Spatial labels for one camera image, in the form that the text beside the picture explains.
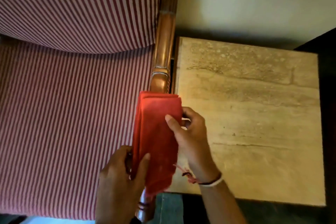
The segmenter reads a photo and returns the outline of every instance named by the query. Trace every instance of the white wall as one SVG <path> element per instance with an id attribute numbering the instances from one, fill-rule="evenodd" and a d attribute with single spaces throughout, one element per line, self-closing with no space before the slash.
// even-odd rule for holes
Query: white wall
<path id="1" fill-rule="evenodd" d="M 179 35 L 295 48 L 336 27 L 336 0 L 178 0 Z"/>

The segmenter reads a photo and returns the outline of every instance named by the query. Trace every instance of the left hand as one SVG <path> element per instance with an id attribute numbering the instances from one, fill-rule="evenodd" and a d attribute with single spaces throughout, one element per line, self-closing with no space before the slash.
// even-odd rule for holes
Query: left hand
<path id="1" fill-rule="evenodd" d="M 125 159 L 131 150 L 131 146 L 121 146 L 99 174 L 97 224 L 128 224 L 134 217 L 145 188 L 150 155 L 146 154 L 141 160 L 136 177 L 131 181 L 125 166 Z"/>

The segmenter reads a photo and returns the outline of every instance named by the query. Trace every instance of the red cloth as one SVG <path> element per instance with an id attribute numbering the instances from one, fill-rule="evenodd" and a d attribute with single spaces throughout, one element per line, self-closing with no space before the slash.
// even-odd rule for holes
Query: red cloth
<path id="1" fill-rule="evenodd" d="M 141 159 L 150 153 L 146 177 L 146 196 L 167 189 L 175 173 L 178 144 L 165 116 L 182 120 L 182 103 L 178 95 L 140 92 L 133 134 L 131 177 L 134 178 Z"/>

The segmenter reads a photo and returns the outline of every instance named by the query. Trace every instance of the red and white stripes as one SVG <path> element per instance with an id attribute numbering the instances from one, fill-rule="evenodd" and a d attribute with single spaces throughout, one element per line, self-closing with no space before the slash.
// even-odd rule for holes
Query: red and white stripes
<path id="1" fill-rule="evenodd" d="M 69 52 L 154 43 L 159 0 L 0 0 L 0 33 Z"/>
<path id="2" fill-rule="evenodd" d="M 0 212 L 94 219 L 98 174 L 131 144 L 153 46 L 79 54 L 0 45 Z"/>

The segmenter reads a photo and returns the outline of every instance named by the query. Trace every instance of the hand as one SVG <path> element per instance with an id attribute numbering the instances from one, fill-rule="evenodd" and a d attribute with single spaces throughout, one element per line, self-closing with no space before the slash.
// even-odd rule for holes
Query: hand
<path id="1" fill-rule="evenodd" d="M 181 128 L 172 116 L 166 115 L 165 118 L 196 178 L 202 183 L 211 182 L 219 176 L 220 171 L 211 156 L 205 120 L 190 107 L 183 107 L 183 117 L 190 120 L 182 121 L 187 130 Z"/>
<path id="2" fill-rule="evenodd" d="M 132 147 L 121 146 L 99 174 L 97 189 L 96 223 L 124 224 L 134 217 L 149 164 L 149 153 L 144 156 L 134 180 L 126 173 L 126 157 Z"/>

